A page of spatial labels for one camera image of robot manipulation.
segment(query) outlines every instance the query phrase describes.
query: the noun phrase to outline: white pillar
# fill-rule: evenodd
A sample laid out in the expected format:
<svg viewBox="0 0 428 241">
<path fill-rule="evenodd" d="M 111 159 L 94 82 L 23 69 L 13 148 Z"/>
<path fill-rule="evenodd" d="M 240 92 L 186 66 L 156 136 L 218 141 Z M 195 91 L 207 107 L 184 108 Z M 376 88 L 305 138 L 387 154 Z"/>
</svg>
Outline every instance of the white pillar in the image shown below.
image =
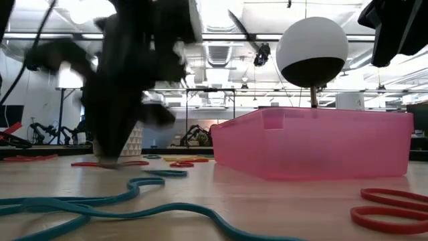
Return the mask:
<svg viewBox="0 0 428 241">
<path fill-rule="evenodd" d="M 336 109 L 364 110 L 363 93 L 339 93 L 336 95 Z"/>
</svg>

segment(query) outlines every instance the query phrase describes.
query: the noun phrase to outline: wooden table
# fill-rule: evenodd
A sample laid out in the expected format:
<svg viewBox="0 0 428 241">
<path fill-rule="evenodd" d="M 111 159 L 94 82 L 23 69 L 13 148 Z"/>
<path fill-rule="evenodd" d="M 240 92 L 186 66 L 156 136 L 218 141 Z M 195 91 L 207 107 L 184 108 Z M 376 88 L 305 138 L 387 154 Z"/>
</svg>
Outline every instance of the wooden table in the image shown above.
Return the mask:
<svg viewBox="0 0 428 241">
<path fill-rule="evenodd" d="M 102 196 L 126 190 L 126 182 L 144 177 L 140 167 L 111 171 L 70 167 L 95 161 L 91 155 L 58 157 L 36 163 L 0 163 L 0 198 L 36 196 Z M 168 167 L 150 160 L 145 169 Z M 140 197 L 100 208 L 132 212 L 170 202 L 189 202 L 214 209 L 230 224 L 257 234 L 307 240 L 428 240 L 427 234 L 397 236 L 367 230 L 350 221 L 355 206 L 380 205 L 363 200 L 360 188 L 383 187 L 428 195 L 428 165 L 412 162 L 407 177 L 342 181 L 269 182 L 211 163 L 197 163 L 189 177 L 168 179 L 164 187 L 144 187 Z M 55 226 L 74 214 L 19 214 L 0 218 L 1 240 L 11 240 Z M 205 216 L 169 212 L 140 220 L 92 221 L 58 240 L 229 240 Z"/>
</svg>

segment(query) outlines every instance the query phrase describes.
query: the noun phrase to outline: resistance band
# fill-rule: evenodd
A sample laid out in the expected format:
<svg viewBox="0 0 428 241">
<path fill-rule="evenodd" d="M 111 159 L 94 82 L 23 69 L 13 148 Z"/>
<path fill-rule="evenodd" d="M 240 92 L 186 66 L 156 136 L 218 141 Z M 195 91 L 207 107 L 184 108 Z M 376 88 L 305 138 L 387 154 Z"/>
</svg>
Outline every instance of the resistance band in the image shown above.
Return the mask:
<svg viewBox="0 0 428 241">
<path fill-rule="evenodd" d="M 165 181 L 159 177 L 134 178 L 127 183 L 128 191 L 116 196 L 109 197 L 29 197 L 29 198 L 9 198 L 0 199 L 0 206 L 8 206 L 0 208 L 0 216 L 10 214 L 18 214 L 21 212 L 46 213 L 64 211 L 75 214 L 81 214 L 79 218 L 61 224 L 59 226 L 40 231 L 16 241 L 28 240 L 51 240 L 67 234 L 79 227 L 87 224 L 91 217 L 103 218 L 144 218 L 161 212 L 181 210 L 196 212 L 211 218 L 225 234 L 235 241 L 303 241 L 299 238 L 287 237 L 271 237 L 250 234 L 228 224 L 221 216 L 209 208 L 196 204 L 172 203 L 157 206 L 155 208 L 131 212 L 127 214 L 115 214 L 110 212 L 102 212 L 95 210 L 96 206 L 109 206 L 125 202 L 140 194 L 140 186 L 143 185 L 164 185 Z"/>
</svg>

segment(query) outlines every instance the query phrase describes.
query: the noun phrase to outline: pink plastic bin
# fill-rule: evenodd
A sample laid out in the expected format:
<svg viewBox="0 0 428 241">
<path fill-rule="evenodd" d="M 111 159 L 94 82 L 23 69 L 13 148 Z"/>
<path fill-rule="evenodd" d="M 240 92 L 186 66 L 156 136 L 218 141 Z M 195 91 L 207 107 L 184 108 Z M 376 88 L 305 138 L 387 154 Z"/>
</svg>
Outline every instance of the pink plastic bin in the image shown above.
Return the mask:
<svg viewBox="0 0 428 241">
<path fill-rule="evenodd" d="M 394 177 L 407 172 L 413 115 L 265 108 L 212 129 L 215 160 L 275 180 Z"/>
</svg>

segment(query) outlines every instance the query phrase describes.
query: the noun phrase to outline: black and white ball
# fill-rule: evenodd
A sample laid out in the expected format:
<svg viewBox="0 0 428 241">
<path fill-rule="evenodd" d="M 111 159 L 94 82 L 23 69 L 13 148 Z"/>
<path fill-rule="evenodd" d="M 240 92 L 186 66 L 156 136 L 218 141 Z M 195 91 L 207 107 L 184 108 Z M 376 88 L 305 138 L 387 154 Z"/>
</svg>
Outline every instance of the black and white ball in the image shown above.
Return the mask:
<svg viewBox="0 0 428 241">
<path fill-rule="evenodd" d="M 348 57 L 343 29 L 324 17 L 296 22 L 282 35 L 276 48 L 276 64 L 290 83 L 309 88 L 334 79 Z"/>
</svg>

